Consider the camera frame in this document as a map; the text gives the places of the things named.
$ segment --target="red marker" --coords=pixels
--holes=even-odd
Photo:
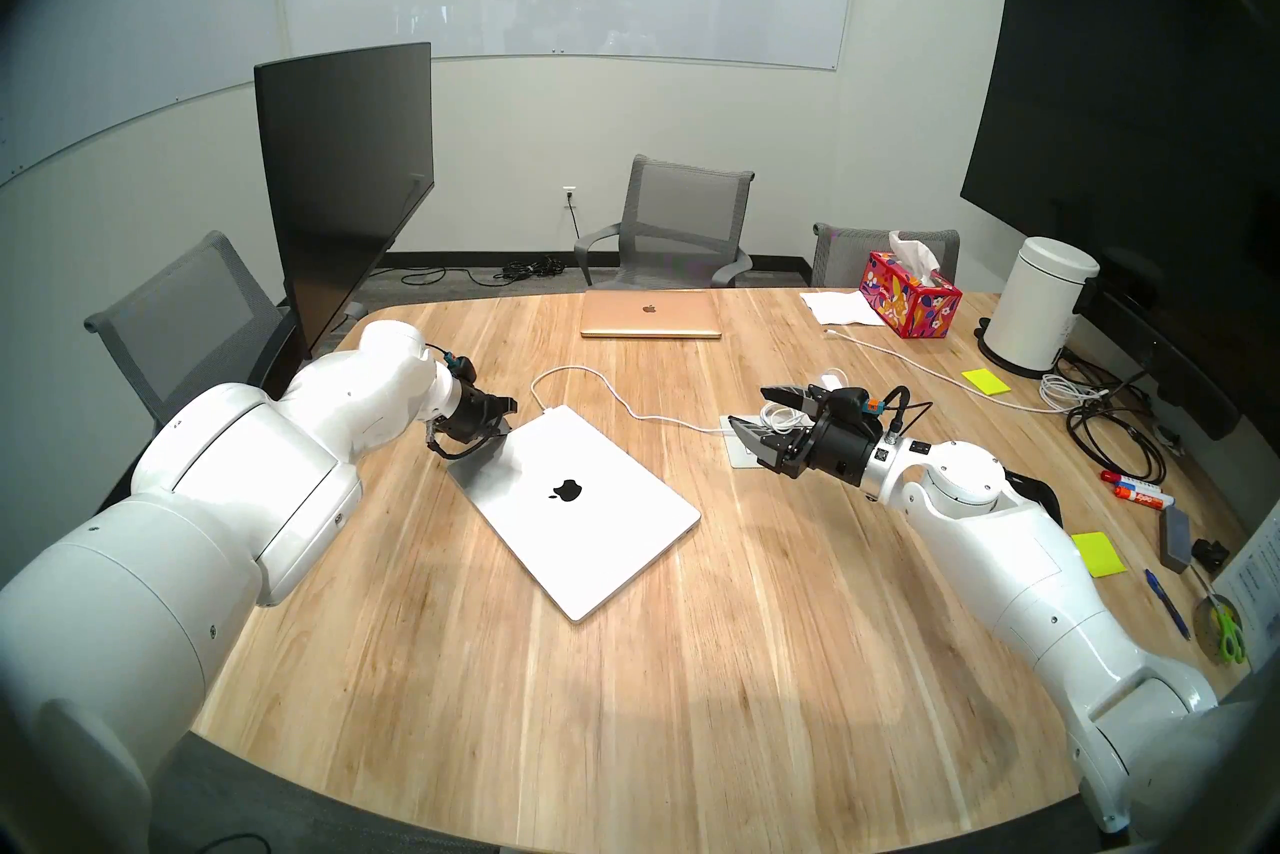
[[[1098,478],[1102,481],[1110,481],[1112,485],[1128,485],[1130,489],[1137,489],[1138,492],[1144,492],[1147,495],[1160,495],[1160,487],[1152,485],[1149,481],[1138,481],[1137,479],[1130,479],[1128,475],[1121,475],[1117,471],[1100,471]]]
[[[1126,489],[1124,485],[1116,485],[1111,490],[1117,499],[1128,499],[1132,503],[1138,503],[1138,506],[1146,506],[1149,510],[1164,510],[1165,502],[1155,495],[1147,495],[1144,492],[1137,492],[1135,489]]]

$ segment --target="laptop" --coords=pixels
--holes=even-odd
[[[704,289],[589,289],[579,326],[582,337],[721,335],[719,314]]]
[[[701,517],[567,406],[453,462],[449,474],[575,624]]]

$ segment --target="chair backrest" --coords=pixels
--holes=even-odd
[[[87,318],[84,329],[102,338],[159,429],[214,385],[250,382],[283,320],[227,236],[214,230]]]
[[[888,230],[859,230],[814,224],[818,247],[813,252],[813,286],[858,286],[872,251],[888,251]],[[955,282],[960,261],[959,230],[901,230],[904,241],[922,241],[938,260],[938,271]]]
[[[636,155],[618,229],[620,278],[654,288],[710,286],[737,255],[754,178]]]

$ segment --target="large black screen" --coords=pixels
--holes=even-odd
[[[285,291],[310,350],[435,181],[431,46],[274,61],[253,83]]]
[[[1280,449],[1280,58],[1240,0],[1005,0],[963,196],[1075,245]]]

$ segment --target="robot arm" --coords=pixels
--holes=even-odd
[[[255,604],[324,554],[362,490],[356,462],[426,423],[479,446],[515,399],[430,357],[412,326],[370,324],[279,402],[219,385],[151,442],[132,494],[0,590],[0,690],[67,793],[122,850],[146,850],[148,782],[191,726]]]
[[[772,471],[797,478],[818,469],[906,515],[970,612],[1044,685],[1100,828],[1128,826],[1139,804],[1149,823],[1166,817],[1161,796],[1140,791],[1147,776],[1139,782],[1130,772],[1149,764],[1162,740],[1194,732],[1196,714],[1213,709],[1217,699],[1198,671],[1149,654],[1125,634],[1071,539],[1015,488],[1038,484],[1011,480],[975,444],[899,435],[901,415],[884,431],[884,403],[872,402],[864,389],[762,392],[808,414],[813,426],[783,434],[730,417],[739,439]],[[916,481],[906,480],[911,467],[923,469]],[[1175,802],[1165,799],[1165,807]]]

